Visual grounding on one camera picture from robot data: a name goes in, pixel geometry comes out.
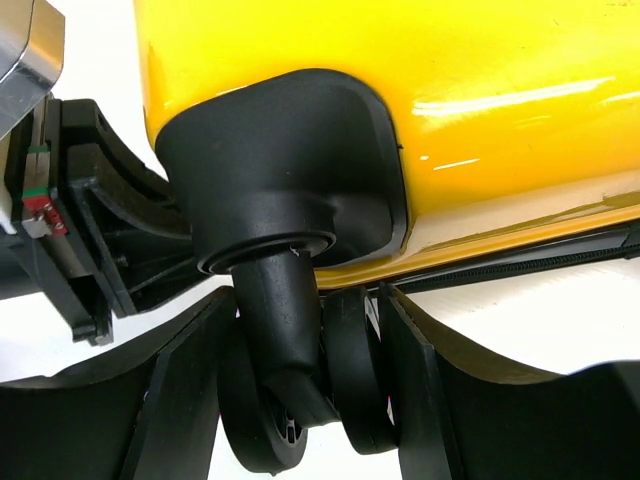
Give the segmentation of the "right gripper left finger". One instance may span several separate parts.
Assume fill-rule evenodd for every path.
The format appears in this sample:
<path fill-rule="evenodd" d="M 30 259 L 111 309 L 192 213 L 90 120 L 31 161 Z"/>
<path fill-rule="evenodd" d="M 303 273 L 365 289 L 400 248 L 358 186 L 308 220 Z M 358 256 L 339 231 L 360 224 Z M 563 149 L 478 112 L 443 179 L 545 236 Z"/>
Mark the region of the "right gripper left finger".
<path fill-rule="evenodd" d="M 205 479 L 219 406 L 229 286 L 174 319 L 55 375 L 52 479 Z"/>

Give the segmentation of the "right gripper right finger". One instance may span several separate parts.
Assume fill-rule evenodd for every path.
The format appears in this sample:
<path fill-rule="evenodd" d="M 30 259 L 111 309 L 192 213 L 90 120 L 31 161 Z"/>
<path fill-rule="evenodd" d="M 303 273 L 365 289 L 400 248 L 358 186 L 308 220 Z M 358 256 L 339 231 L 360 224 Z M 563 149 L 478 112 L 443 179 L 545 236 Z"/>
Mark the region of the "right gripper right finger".
<path fill-rule="evenodd" d="M 460 334 L 427 314 L 397 287 L 381 283 L 378 306 L 382 343 L 391 364 L 399 462 L 404 479 L 466 479 L 442 379 L 441 363 L 499 385 L 559 379 Z"/>

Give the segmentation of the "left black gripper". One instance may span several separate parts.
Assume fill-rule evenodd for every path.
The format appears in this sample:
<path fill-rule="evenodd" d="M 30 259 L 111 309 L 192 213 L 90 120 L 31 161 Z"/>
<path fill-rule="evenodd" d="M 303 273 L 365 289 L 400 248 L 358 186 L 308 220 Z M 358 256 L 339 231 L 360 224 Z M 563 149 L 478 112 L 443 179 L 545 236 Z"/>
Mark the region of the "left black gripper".
<path fill-rule="evenodd" d="M 92 100 L 45 98 L 14 128 L 9 197 L 10 281 L 43 293 L 77 342 L 108 344 L 114 319 L 193 285 L 190 229 L 169 182 Z"/>

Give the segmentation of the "yellow hard-shell suitcase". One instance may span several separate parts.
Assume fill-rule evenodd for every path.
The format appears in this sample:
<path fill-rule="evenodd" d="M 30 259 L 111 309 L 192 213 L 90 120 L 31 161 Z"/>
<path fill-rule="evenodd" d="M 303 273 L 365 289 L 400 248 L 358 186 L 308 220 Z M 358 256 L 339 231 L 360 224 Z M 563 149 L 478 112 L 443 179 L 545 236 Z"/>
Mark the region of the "yellow hard-shell suitcase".
<path fill-rule="evenodd" d="M 149 142 L 198 268 L 233 279 L 218 398 L 251 471 L 291 469 L 332 421 L 357 452 L 399 456 L 381 283 L 417 304 L 639 255 L 635 1 L 134 15 Z M 638 477 L 637 362 L 530 385 L 440 366 L 466 479 Z"/>

